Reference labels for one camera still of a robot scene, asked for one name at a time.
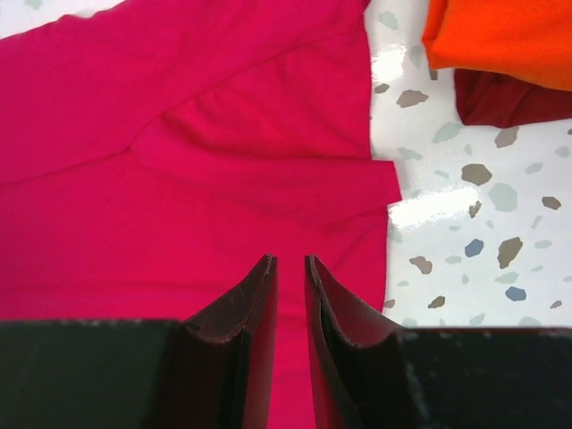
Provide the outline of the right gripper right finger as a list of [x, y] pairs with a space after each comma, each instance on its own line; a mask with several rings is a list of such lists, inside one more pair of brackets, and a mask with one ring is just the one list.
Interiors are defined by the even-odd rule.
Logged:
[[570, 427], [568, 328], [406, 328], [305, 265], [317, 427]]

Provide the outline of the crimson pink t shirt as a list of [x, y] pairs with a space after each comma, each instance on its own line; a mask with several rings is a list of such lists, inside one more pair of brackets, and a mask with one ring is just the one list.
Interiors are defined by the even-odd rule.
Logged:
[[184, 318], [278, 259], [272, 428], [315, 424], [305, 257], [383, 303], [364, 1], [126, 1], [1, 42], [1, 316]]

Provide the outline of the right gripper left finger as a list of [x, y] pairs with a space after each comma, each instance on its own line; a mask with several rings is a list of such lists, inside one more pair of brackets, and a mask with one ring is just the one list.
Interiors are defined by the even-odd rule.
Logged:
[[277, 260], [183, 320], [5, 322], [4, 428], [264, 428]]

